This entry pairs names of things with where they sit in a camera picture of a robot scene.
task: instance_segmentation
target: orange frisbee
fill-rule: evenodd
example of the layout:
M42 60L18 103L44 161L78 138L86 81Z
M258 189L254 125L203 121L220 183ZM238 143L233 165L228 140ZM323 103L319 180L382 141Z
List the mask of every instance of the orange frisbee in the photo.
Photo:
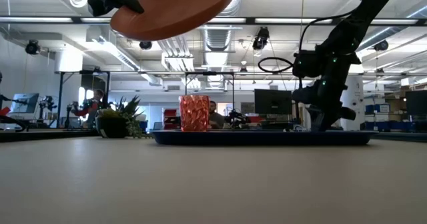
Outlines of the orange frisbee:
M145 12L123 6L111 27L140 41L157 41L191 31L220 14L232 0L138 0Z

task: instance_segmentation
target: monitor screen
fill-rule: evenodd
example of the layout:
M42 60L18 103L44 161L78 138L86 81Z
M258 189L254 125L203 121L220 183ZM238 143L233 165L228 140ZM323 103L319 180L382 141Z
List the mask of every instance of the monitor screen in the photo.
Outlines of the monitor screen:
M34 113L39 94L15 94L13 100L21 103L12 102L11 113Z
M427 91L407 91L406 110L409 115L427 114Z
M255 89L255 112L291 115L292 92Z

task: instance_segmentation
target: red cup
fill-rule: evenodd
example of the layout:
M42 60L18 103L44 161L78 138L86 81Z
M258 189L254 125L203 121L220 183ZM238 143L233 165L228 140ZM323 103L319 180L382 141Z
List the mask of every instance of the red cup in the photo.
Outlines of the red cup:
M179 97L182 131L207 131L209 124L209 97L185 95Z

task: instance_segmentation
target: table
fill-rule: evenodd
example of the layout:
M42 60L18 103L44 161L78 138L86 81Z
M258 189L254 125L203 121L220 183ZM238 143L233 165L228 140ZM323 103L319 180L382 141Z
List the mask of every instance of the table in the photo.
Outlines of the table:
M427 223L427 145L0 144L0 223Z

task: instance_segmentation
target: beige table surface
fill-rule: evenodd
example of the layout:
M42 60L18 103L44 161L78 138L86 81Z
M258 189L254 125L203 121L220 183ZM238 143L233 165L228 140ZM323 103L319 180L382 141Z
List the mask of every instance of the beige table surface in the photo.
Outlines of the beige table surface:
M427 145L0 144L0 223L427 223Z

